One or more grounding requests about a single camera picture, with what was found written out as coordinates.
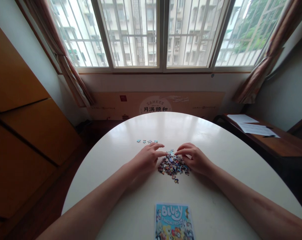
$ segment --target white wall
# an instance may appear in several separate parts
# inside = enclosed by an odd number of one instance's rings
[[[246,74],[82,75],[92,92],[225,92],[220,113],[239,113],[243,105],[231,101]]]
[[[85,121],[89,117],[86,109],[75,104],[63,76],[58,77],[14,0],[0,0],[0,28],[68,120],[73,125]]]
[[[284,131],[302,119],[302,47],[280,73],[263,84],[248,112]]]

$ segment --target beige curtain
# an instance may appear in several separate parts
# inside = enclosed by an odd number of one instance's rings
[[[67,56],[51,16],[47,0],[24,0],[24,2],[55,55],[77,105],[79,107],[89,107],[94,104],[93,98]]]
[[[255,103],[255,98],[265,80],[274,67],[277,57],[288,38],[302,20],[302,0],[291,0],[281,22],[275,29],[264,59],[251,72],[248,79],[239,87],[233,97],[237,103]]]

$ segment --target cabinet door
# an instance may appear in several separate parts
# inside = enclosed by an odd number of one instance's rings
[[[0,125],[0,217],[12,217],[55,170]]]
[[[52,99],[2,113],[0,119],[58,165],[81,143]]]
[[[0,28],[0,112],[49,97]]]

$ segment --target white paper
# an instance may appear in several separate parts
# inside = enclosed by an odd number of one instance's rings
[[[245,133],[258,134],[263,136],[275,135],[275,137],[279,138],[279,136],[273,132],[271,129],[266,126],[255,125],[255,124],[247,124],[247,123],[238,123],[240,128]]]
[[[236,115],[231,115],[228,114],[228,117],[232,119],[236,123],[252,123],[252,122],[258,122],[255,119],[245,115],[245,114],[236,114]]]

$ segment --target desk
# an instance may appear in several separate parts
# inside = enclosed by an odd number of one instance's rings
[[[281,138],[264,138],[262,135],[249,134],[242,132],[241,128],[230,119],[227,114],[218,115],[213,120],[216,123],[219,119],[224,120],[226,123],[229,123],[233,126],[233,129],[237,129],[238,132],[241,132],[243,136],[246,136],[248,141],[252,141],[255,144],[261,146],[265,151],[272,154],[274,157],[302,157],[302,140],[289,134],[268,122],[265,122],[261,119],[256,118],[255,116],[249,115],[251,118],[258,121],[258,123],[250,123],[256,125],[263,125],[272,128],[272,131],[275,132]]]
[[[192,142],[213,163],[302,219],[302,207],[292,192],[252,148],[209,121],[175,112],[137,116],[102,137],[75,174],[62,213],[130,161],[145,146],[138,139],[158,140],[164,151]],[[194,172],[178,177],[175,184],[170,176],[154,171],[143,184],[129,188],[97,239],[154,239],[156,202],[188,204],[197,239],[259,239],[210,180]]]

